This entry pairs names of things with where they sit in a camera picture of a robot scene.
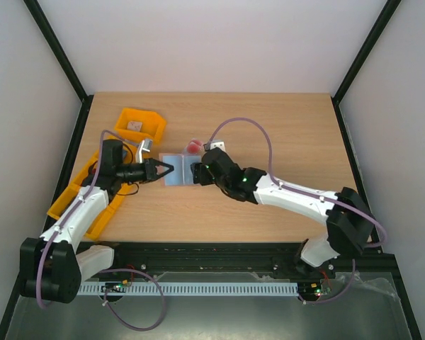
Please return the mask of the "pink card holder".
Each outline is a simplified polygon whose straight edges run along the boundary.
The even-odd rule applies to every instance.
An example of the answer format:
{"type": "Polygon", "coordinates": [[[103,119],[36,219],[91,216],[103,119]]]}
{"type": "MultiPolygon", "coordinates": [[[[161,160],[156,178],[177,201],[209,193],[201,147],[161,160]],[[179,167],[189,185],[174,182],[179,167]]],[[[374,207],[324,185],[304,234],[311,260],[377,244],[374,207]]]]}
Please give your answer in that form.
{"type": "Polygon", "coordinates": [[[201,161],[197,154],[160,154],[159,160],[170,164],[174,170],[163,178],[165,186],[193,186],[191,165],[201,161]]]}

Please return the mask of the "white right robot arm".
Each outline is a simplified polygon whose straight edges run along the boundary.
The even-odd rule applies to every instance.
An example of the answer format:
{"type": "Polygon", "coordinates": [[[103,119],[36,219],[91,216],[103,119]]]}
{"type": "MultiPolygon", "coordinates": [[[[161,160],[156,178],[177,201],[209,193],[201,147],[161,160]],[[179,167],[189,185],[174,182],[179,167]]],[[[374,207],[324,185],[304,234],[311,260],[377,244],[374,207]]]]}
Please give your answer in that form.
{"type": "Polygon", "coordinates": [[[220,148],[208,150],[191,165],[191,173],[195,184],[215,185],[231,199],[276,206],[325,226],[325,234],[308,239],[300,248],[295,270],[302,277],[312,276],[324,262],[340,255],[355,259],[368,246],[372,215],[352,188],[321,191],[288,183],[261,169],[240,168],[220,148]]]}

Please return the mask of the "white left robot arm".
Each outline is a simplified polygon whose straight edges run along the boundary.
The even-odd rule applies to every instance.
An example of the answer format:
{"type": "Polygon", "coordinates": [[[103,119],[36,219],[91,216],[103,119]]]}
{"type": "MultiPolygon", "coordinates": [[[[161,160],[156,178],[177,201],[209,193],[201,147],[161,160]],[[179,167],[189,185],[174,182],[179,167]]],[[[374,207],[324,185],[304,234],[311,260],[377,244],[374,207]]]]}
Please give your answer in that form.
{"type": "Polygon", "coordinates": [[[126,163],[123,148],[122,140],[102,141],[95,172],[82,181],[61,217],[38,238],[22,243],[19,288],[23,297],[35,298],[40,307],[47,301],[69,303],[84,281],[113,265],[114,250],[109,246],[77,251],[84,235],[123,184],[155,182],[174,171],[174,166],[154,158],[126,163]]]}

